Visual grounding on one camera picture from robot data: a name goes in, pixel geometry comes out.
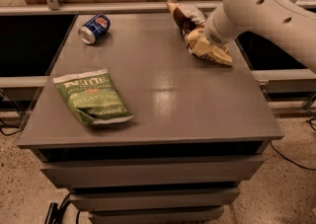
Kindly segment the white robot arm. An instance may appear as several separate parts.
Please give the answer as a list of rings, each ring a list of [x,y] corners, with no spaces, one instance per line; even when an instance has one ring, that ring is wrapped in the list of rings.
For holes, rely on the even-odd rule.
[[[297,0],[222,0],[204,25],[208,41],[225,45],[245,32],[264,37],[316,71],[316,14]]]

